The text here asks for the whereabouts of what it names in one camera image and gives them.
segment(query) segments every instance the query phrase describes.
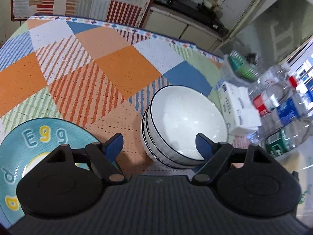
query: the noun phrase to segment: table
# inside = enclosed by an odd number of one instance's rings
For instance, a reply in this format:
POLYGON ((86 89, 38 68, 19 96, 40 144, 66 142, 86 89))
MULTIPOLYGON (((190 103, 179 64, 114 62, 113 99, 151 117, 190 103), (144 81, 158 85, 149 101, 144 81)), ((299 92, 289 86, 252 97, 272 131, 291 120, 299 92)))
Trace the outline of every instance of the table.
MULTIPOLYGON (((165 169, 145 153, 140 122, 153 94, 184 85, 219 108, 223 60, 195 45, 91 19, 34 15, 0 49, 0 143, 19 124, 61 118, 105 142, 122 133, 123 173, 192 176, 165 169)), ((230 136, 236 147, 245 138, 230 136)))

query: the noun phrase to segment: plastic water bottle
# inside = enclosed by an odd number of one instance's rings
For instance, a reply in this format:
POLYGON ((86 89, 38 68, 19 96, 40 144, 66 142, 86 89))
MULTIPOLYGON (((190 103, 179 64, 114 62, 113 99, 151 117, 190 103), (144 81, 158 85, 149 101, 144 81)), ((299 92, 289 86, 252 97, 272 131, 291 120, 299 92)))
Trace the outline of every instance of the plastic water bottle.
POLYGON ((293 120, 274 134, 266 137, 263 148, 274 158, 291 151, 313 135, 312 117, 293 120))
POLYGON ((287 101, 287 99, 294 93, 294 89, 297 85, 294 76, 289 77, 288 81, 276 82, 275 84, 268 86, 260 95, 256 96, 253 99, 253 105, 262 117, 287 101))
POLYGON ((273 65, 260 76, 260 83, 264 87, 269 87, 277 82, 285 81, 289 71, 290 66, 287 62, 284 62, 282 65, 273 65))
POLYGON ((268 136, 286 126, 293 119, 307 116, 308 107, 311 102, 313 102, 313 96, 310 91, 305 94, 294 93, 271 113, 261 117, 264 136, 268 136))
POLYGON ((266 90, 271 85, 278 82, 284 82, 287 80, 287 72, 290 71, 289 64, 284 62, 282 65, 276 64, 265 71, 260 78, 250 84, 249 86, 249 96, 250 99, 255 99, 263 91, 266 90))

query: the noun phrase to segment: cabinet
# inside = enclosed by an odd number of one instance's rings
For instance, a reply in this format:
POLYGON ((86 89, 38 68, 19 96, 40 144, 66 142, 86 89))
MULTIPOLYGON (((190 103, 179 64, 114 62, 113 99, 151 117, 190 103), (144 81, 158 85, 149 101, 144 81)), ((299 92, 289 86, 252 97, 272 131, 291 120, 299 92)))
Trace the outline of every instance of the cabinet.
POLYGON ((153 11, 146 23, 145 30, 178 39, 187 24, 153 11))
POLYGON ((199 48, 208 51, 213 51, 215 47, 221 43, 216 39, 216 37, 213 37, 193 26, 188 26, 186 31, 181 36, 181 40, 195 43, 199 48))
POLYGON ((222 38, 208 26, 177 11, 155 4, 151 6, 143 28, 196 44, 199 48, 209 52, 214 52, 222 42, 222 38))

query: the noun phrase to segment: tissue box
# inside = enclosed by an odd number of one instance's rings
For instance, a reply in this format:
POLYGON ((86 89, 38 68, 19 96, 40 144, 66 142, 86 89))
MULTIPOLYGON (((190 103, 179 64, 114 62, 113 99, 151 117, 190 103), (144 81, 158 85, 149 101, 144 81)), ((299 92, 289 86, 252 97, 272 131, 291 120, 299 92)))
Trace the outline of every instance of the tissue box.
POLYGON ((252 105, 246 87, 224 82, 218 89, 218 95, 230 135, 248 136, 262 125, 259 112, 252 105))

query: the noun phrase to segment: white bowl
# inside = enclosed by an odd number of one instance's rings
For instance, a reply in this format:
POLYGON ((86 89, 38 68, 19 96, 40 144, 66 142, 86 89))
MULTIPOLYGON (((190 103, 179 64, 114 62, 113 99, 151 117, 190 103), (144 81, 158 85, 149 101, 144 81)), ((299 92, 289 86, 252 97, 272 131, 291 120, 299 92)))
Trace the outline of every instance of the white bowl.
POLYGON ((159 150, 184 165, 205 161, 196 149, 196 135, 213 142, 226 142, 228 130, 223 115, 213 102, 185 86, 164 87, 153 96, 147 113, 147 128, 159 150))
POLYGON ((159 163, 164 168, 174 168, 174 169, 192 169, 194 166, 185 166, 182 164, 178 164, 170 159, 168 159, 162 152, 158 150, 158 148, 155 146, 154 142, 149 137, 149 133, 146 128, 146 114, 147 111, 145 111, 142 121, 141 121, 141 127, 140 127, 140 137, 142 145, 148 154, 148 156, 154 161, 159 163))

